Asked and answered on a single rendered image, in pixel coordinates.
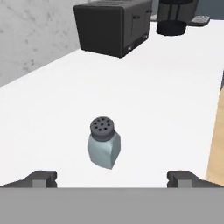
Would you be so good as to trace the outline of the pale glass shaker grey lid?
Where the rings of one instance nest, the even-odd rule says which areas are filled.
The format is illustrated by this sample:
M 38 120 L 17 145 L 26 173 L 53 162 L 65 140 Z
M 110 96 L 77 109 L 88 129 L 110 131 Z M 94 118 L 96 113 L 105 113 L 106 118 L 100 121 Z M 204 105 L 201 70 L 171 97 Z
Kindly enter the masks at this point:
M 121 137 L 110 118 L 99 116 L 91 122 L 87 151 L 94 164 L 113 169 L 121 151 Z

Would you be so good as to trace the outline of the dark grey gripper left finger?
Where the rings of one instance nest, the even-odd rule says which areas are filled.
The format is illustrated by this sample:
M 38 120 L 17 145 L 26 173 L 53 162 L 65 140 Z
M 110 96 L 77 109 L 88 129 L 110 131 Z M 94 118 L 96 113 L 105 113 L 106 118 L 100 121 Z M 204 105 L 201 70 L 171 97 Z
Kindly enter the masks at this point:
M 33 171 L 27 177 L 2 185 L 2 188 L 56 188 L 57 187 L 57 172 L 56 171 Z

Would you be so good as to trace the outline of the black coffee machine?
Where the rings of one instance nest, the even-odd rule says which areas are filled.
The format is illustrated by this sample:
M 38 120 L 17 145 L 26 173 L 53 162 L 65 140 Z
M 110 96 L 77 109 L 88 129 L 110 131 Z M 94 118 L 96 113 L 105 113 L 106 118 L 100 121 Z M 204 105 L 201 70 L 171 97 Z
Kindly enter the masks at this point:
M 199 0 L 159 0 L 157 34 L 180 36 L 194 18 Z

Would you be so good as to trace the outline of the grey sink drain rack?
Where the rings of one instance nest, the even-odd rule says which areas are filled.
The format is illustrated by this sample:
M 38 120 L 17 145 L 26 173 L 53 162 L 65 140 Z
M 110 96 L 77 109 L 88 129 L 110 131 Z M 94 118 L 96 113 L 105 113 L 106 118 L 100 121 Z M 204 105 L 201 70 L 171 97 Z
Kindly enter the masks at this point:
M 198 15 L 194 19 L 192 19 L 188 25 L 189 26 L 205 26 L 210 22 L 209 16 Z

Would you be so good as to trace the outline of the black toaster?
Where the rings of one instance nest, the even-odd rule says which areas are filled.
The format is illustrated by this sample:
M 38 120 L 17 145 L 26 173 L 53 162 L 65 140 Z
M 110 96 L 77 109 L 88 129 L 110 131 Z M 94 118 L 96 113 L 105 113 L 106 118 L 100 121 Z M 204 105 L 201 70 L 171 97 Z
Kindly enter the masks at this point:
M 151 0 L 97 0 L 73 7 L 80 49 L 122 58 L 148 37 Z

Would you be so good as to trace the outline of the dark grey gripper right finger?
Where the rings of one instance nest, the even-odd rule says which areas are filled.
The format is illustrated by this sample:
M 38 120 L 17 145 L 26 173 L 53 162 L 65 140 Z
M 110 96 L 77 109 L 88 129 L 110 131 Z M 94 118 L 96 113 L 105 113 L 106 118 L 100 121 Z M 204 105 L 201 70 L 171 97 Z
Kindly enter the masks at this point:
M 211 188 L 221 185 L 200 179 L 191 171 L 168 171 L 167 172 L 167 187 L 175 188 Z

